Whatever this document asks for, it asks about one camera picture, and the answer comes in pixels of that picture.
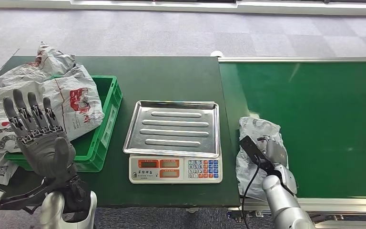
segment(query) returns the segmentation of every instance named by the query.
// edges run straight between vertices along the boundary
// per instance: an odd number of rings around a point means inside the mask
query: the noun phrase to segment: green plastic crate
[[[102,102],[104,118],[99,127],[71,141],[76,150],[74,163],[78,168],[78,172],[100,172],[103,168],[122,99],[117,77],[94,75],[92,78],[96,83]],[[32,170],[22,153],[9,153],[5,155],[5,158],[25,170]]]

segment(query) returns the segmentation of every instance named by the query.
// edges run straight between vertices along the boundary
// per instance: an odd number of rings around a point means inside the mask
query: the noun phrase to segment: robotic hand
[[[260,151],[249,136],[240,141],[240,146],[250,159],[267,173],[267,177],[262,182],[262,188],[272,213],[274,227],[276,229],[316,229],[309,215],[301,209],[296,200],[296,182],[293,173],[286,167],[287,158],[284,149],[268,137],[257,140],[267,141],[266,154]]]
[[[18,136],[19,148],[34,172],[44,176],[44,180],[42,185],[26,194],[0,199],[0,209],[23,209],[33,214],[41,205],[43,229],[92,229],[97,198],[76,174],[73,164],[75,149],[52,112],[50,99],[43,99],[43,115],[36,95],[28,93],[27,97],[32,116],[18,89],[13,90],[13,99],[19,116],[12,99],[5,97],[3,107]],[[27,207],[36,203],[39,205],[33,209]],[[71,221],[65,222],[63,213],[77,214]]]
[[[75,158],[75,149],[52,112],[50,99],[43,99],[48,125],[37,103],[36,95],[28,93],[27,98],[33,117],[27,111],[23,95],[18,89],[13,90],[13,99],[21,121],[9,97],[3,99],[3,108],[13,131],[18,136],[17,144],[31,168],[46,178],[74,176],[76,168],[72,162]]]

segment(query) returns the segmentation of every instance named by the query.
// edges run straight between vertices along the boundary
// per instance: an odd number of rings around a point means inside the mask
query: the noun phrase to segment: black cable
[[[254,173],[252,179],[249,181],[249,184],[247,185],[247,187],[245,189],[244,197],[242,198],[242,218],[244,218],[244,222],[245,222],[245,225],[246,225],[246,228],[247,229],[249,229],[249,226],[247,225],[247,222],[246,222],[244,204],[245,204],[245,198],[246,198],[247,191],[249,190],[250,185],[252,184],[254,178],[257,175],[257,172],[259,172],[259,169],[260,169],[260,158],[257,155],[256,155],[256,158],[257,158],[257,169],[256,169],[256,172]]]

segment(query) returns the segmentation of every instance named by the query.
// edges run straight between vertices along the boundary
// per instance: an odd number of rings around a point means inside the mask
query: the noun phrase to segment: green work table
[[[0,74],[33,57],[12,57]],[[315,213],[366,214],[366,59],[78,57],[91,75],[116,75],[123,93],[104,168],[81,173],[99,206],[236,207],[238,120],[258,114],[281,126],[301,206]],[[133,185],[122,152],[138,100],[215,101],[220,106],[220,184]],[[19,168],[8,187],[41,182]],[[268,210],[247,199],[246,210]]]
[[[0,74],[34,57],[12,57]],[[217,58],[210,57],[77,57],[91,75],[115,75],[123,93],[103,170],[79,173],[98,197],[99,207],[234,207],[239,205],[235,155],[231,151]],[[129,155],[122,151],[135,103],[139,100],[214,101],[220,110],[223,180],[219,184],[132,184]],[[25,193],[41,177],[16,171],[8,195]]]

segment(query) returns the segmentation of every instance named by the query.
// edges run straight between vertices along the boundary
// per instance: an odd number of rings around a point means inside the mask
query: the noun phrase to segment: red printed graphic
[[[10,124],[10,122],[2,122],[1,123],[1,125],[3,126],[3,127],[5,127],[5,126],[7,126],[7,125],[9,125]]]
[[[84,119],[83,123],[88,123],[90,121],[91,121],[91,118],[89,118],[88,115],[85,115],[85,119]]]
[[[70,105],[72,109],[79,111],[80,113],[89,111],[91,106],[89,105],[88,97],[86,96],[87,94],[88,88],[86,87],[70,91]]]

